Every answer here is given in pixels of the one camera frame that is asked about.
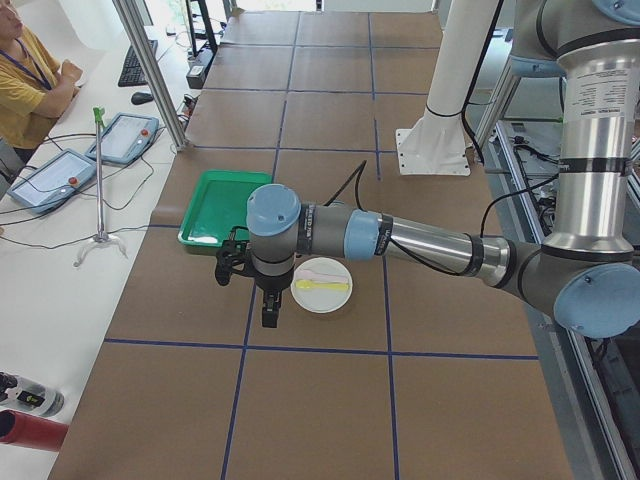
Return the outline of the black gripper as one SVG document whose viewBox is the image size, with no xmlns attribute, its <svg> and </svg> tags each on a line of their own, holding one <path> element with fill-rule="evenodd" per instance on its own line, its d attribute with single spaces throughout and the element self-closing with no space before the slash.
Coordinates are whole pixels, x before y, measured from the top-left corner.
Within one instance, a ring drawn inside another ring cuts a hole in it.
<svg viewBox="0 0 640 480">
<path fill-rule="evenodd" d="M 263 291 L 261 324 L 264 328 L 276 328 L 280 311 L 280 294 L 288 289 L 293 281 L 293 273 L 266 275 L 258 272 L 256 285 Z"/>
</svg>

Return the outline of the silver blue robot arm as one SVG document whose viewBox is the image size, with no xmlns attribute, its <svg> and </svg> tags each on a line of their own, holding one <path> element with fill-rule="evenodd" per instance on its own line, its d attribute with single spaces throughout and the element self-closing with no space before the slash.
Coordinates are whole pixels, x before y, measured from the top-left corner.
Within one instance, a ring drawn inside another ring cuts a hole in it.
<svg viewBox="0 0 640 480">
<path fill-rule="evenodd" d="M 248 272 L 263 292 L 262 323 L 277 324 L 299 254 L 395 256 L 477 277 L 590 338 L 639 320 L 639 273 L 622 229 L 639 97 L 635 1 L 520 1 L 512 55 L 556 64 L 567 79 L 553 230 L 540 245 L 472 236 L 350 206 L 302 203 L 286 186 L 247 202 Z"/>
</svg>

